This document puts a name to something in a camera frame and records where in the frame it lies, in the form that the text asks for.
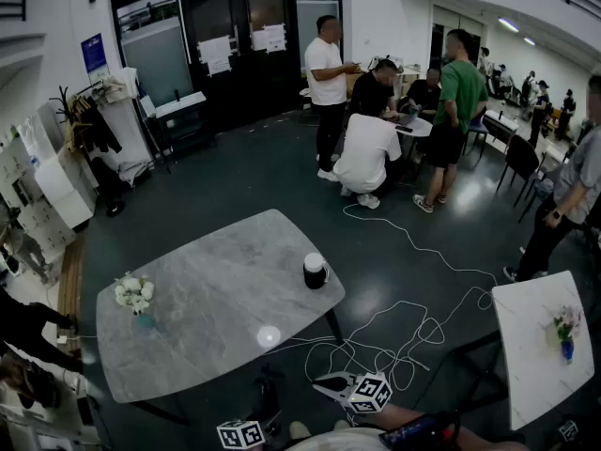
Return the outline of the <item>white marble table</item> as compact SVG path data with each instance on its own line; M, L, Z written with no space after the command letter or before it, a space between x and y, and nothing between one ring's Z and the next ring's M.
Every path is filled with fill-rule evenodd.
M518 430L553 411L593 378L593 346L584 307L571 272L494 287L498 330L452 350L474 378L455 413L463 415L507 400L510 427ZM563 307L582 309L568 364L553 316Z

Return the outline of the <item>black glass double door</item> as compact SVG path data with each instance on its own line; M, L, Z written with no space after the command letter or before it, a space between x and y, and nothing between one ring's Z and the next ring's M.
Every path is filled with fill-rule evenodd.
M177 0L193 89L208 100L208 118L221 132L295 108L301 83L296 0ZM252 48L251 32L285 24L286 50ZM198 41L228 36L231 71L210 77Z

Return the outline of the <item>person in white shirt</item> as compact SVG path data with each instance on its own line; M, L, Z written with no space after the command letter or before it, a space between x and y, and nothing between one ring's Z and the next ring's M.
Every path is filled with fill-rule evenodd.
M283 451L391 451L376 428L344 428L309 437Z

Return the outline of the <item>black coat rack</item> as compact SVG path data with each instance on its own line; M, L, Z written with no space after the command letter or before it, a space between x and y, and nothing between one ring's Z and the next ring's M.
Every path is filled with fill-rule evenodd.
M68 88L59 87L60 96L51 98L58 103L55 113L62 117L60 123L65 131L65 145L71 152L85 148L85 133L92 128L89 112L91 104L86 97L68 97Z

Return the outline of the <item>black jar with white lid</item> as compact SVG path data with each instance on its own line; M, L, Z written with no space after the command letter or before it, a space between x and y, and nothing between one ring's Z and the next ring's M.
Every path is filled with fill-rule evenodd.
M317 252L308 254L303 261L303 275L305 285L309 289L322 288L328 282L330 276L325 258Z

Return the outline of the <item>person's right forearm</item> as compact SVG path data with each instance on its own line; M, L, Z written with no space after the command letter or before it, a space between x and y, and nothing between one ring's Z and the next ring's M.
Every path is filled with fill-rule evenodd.
M380 439L391 451L530 451L517 441L487 441L448 412L421 413L387 403L368 421L384 429Z

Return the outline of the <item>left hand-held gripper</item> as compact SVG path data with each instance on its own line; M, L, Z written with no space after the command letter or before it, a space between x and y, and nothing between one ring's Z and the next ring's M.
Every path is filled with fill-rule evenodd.
M217 426L223 449L228 451L250 451L266 443L260 423L235 420Z

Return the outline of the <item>white flower bouquet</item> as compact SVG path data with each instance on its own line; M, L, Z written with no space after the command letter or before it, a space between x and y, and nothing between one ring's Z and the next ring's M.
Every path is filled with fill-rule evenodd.
M129 272L116 279L114 288L116 302L129 308L135 316L142 315L149 308L154 291L155 285L147 276L135 277Z

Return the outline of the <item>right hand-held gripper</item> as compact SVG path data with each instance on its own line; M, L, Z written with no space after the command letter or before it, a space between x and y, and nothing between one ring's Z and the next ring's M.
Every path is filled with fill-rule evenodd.
M337 371L314 379L312 387L338 404L348 404L352 411L359 414L381 412L393 394L383 373L356 375Z

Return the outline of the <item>white paper sheet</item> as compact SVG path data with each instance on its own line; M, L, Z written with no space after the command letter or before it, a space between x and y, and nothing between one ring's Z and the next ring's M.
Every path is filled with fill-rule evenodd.
M252 48L255 52L272 54L286 50L285 24L264 25L251 32Z
M228 36L198 41L196 48L200 55L200 62L207 66L210 77L231 71L229 58L232 55L232 50Z

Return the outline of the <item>small round white table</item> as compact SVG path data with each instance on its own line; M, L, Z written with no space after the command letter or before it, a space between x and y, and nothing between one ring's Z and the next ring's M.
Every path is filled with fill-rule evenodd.
M432 124L419 117L415 117L406 123L397 122L395 128L398 133L408 135L413 138L428 137L432 130Z

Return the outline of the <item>grey marble table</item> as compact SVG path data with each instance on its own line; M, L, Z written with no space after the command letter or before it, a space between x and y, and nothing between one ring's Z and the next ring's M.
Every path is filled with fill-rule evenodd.
M97 298L100 362L115 402L152 410L152 400L216 379L326 319L341 337L334 309L345 289L334 272L320 289L304 282L316 250L278 210L216 230L138 270L155 285L144 313L154 329L116 302Z

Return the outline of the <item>black hanging garment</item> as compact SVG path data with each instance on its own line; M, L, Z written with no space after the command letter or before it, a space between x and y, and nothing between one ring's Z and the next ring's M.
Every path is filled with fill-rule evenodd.
M101 153L107 153L109 150L112 150L114 153L119 153L122 150L122 146L94 100L91 97L87 97L84 100L80 100L80 103L84 106L84 110L80 114L80 122L85 124L83 140L86 150L91 152L97 149Z

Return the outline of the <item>pink flower bouquet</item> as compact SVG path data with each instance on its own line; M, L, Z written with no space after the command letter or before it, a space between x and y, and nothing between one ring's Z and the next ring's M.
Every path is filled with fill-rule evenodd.
M563 306L554 316L553 323L561 342L573 341L578 336L582 321L582 309L577 306Z

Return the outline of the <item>black chair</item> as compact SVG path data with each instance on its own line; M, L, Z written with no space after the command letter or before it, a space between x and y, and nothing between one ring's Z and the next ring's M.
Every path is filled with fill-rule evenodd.
M516 206L538 167L539 160L532 144L521 136L514 135L508 142L505 154L505 166L502 170L497 190L500 189L508 169L513 171L509 186L513 185L516 176L520 176L523 179L523 185L514 203L514 206Z

